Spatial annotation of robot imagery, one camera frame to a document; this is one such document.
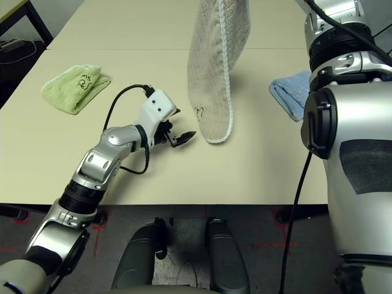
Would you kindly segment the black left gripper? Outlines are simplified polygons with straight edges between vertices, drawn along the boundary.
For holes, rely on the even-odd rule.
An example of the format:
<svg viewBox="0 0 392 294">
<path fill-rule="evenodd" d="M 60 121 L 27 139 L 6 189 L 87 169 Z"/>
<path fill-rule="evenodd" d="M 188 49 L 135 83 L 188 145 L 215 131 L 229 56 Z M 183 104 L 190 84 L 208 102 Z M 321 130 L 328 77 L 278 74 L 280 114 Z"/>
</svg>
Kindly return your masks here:
<svg viewBox="0 0 392 294">
<path fill-rule="evenodd" d="M 181 110 L 177 108 L 173 115 L 178 114 L 180 111 Z M 176 148 L 186 144 L 196 134 L 196 131 L 189 131 L 176 137 L 171 133 L 172 127 L 173 124 L 169 120 L 160 122 L 154 135 L 154 144 L 158 145 L 169 142 L 172 148 Z"/>
</svg>

